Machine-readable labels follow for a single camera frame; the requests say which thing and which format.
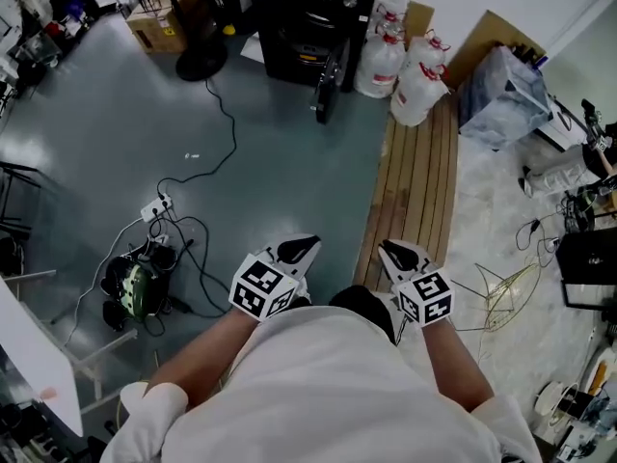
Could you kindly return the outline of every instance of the black and white marker cube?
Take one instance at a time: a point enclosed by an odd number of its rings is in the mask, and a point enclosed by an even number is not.
[[[248,254],[233,275],[229,302],[262,321],[286,309],[300,283]]]
[[[393,289],[403,312],[421,327],[448,317],[454,308],[454,288],[441,269],[418,274]]]

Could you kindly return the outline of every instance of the white tile floor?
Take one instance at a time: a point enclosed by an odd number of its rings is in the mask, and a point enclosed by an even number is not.
[[[534,233],[531,246],[519,251],[515,233],[525,222],[555,211],[560,196],[531,200],[520,189],[522,164],[533,167],[557,151],[535,135],[523,138],[508,149],[493,152],[459,136],[458,173],[452,230],[445,268],[451,279],[477,291],[485,290],[475,263],[508,277],[536,255]],[[543,221],[547,237],[563,235],[563,217]],[[520,235],[522,246],[528,229]],[[536,269],[517,283],[515,297],[528,295],[538,277]],[[594,313],[564,307],[556,259],[542,269],[532,298],[520,313],[495,333],[461,332],[475,358],[480,343],[480,366],[496,391],[519,401],[523,414],[532,422],[537,393],[551,380],[567,384],[580,377],[594,327]],[[499,279],[490,276],[489,285]],[[457,328],[484,325],[484,300],[456,286],[457,302],[452,320]],[[418,329],[408,327],[400,348],[406,359],[427,379],[432,379],[428,356]]]

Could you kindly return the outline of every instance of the wooden bench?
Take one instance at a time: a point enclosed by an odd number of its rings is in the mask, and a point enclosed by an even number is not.
[[[421,245],[443,265],[454,206],[457,152],[454,95],[443,97],[416,127],[389,117],[355,284],[389,291],[390,282],[377,253],[387,238]]]

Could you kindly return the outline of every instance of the green object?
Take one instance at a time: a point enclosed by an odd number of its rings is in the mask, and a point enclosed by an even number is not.
[[[151,296],[152,278],[140,265],[135,264],[122,283],[124,294],[121,303],[126,311],[139,320],[144,320],[148,315],[148,297]]]

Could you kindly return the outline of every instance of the white table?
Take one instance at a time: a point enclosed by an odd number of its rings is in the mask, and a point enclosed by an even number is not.
[[[130,330],[85,359],[77,359],[47,331],[25,304],[15,298],[7,286],[55,274],[55,270],[44,271],[0,280],[0,345],[37,398],[81,437],[84,433],[81,416],[120,394],[117,390],[103,396],[100,379],[93,367],[104,355],[137,338],[137,331]],[[80,407],[77,397],[77,373],[86,375],[94,384],[94,403],[84,408]]]

